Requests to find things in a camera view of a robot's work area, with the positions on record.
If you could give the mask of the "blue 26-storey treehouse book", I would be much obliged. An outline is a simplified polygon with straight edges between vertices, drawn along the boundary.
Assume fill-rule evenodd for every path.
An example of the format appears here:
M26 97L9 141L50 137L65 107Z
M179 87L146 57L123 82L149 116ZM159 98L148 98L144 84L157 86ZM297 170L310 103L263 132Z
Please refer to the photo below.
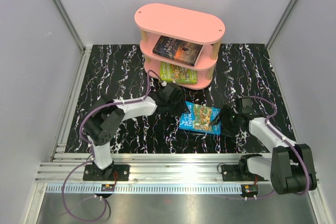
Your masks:
M185 102L189 110L181 115L179 129L213 135L221 134L221 125L211 126L210 123L218 116L220 109L191 102Z

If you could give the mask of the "yellow-green 65-storey treehouse book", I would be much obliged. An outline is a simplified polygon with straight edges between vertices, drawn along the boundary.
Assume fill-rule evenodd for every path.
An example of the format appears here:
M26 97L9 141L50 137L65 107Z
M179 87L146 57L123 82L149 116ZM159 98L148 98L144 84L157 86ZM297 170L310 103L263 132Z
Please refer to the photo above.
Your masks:
M180 84L197 84L197 72L195 70L161 62L160 77L167 82Z

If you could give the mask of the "dark tale of two cities book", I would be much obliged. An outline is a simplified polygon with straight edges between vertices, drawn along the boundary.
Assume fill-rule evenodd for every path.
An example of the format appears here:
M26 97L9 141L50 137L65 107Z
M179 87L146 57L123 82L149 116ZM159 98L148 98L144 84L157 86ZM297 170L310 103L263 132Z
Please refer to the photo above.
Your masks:
M197 63L202 50L203 45L172 37L160 36L152 52L156 55L193 67Z

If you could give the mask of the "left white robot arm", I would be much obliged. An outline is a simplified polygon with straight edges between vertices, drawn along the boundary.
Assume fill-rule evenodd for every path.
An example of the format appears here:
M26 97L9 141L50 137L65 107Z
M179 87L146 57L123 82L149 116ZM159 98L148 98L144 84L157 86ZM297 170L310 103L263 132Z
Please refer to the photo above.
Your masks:
M92 153L92 163L86 164L83 179L110 180L120 172L120 166L116 165L111 157L110 142L122 122L165 112L175 117L189 112L184 99L184 90L172 82L136 99L100 98L80 126L80 136L88 141Z

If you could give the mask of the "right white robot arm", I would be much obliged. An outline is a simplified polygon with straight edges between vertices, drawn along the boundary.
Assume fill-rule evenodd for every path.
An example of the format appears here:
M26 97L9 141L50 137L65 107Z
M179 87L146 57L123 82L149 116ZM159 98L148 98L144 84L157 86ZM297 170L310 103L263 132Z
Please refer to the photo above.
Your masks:
M270 122L270 116L258 115L253 109L253 96L235 100L235 107L224 105L210 126L221 125L221 134L233 137L246 130L271 152L270 158L261 154L241 156L234 173L243 180L262 177L271 182L279 194L304 195L317 187L312 150L286 137Z

